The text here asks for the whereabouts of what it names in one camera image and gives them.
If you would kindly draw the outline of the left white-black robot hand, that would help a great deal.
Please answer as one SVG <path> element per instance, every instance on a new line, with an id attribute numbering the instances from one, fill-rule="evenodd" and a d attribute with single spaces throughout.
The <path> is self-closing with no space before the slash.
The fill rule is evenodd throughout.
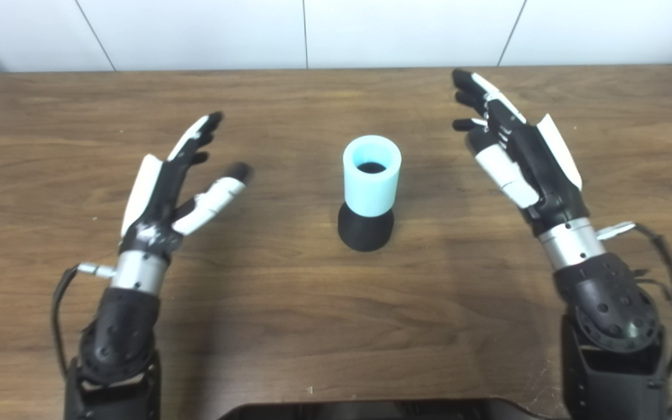
<path id="1" fill-rule="evenodd" d="M 184 131 L 168 157 L 147 154 L 142 159 L 122 220 L 119 255 L 136 251 L 170 261 L 184 237 L 216 218 L 243 192 L 253 168 L 234 162 L 207 190 L 179 202 L 189 170 L 208 160 L 203 147 L 214 140 L 223 118 L 221 111 L 202 116 Z"/>

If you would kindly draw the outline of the right white-black robot hand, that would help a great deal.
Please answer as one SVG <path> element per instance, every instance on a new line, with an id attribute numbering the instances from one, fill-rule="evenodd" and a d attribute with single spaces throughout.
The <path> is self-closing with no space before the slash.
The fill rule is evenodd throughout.
<path id="1" fill-rule="evenodd" d="M 581 175 L 550 115 L 531 124 L 481 75 L 454 69 L 451 77 L 457 103 L 477 113 L 455 120 L 453 129 L 465 133 L 467 149 L 519 208 L 533 235 L 588 218 Z"/>

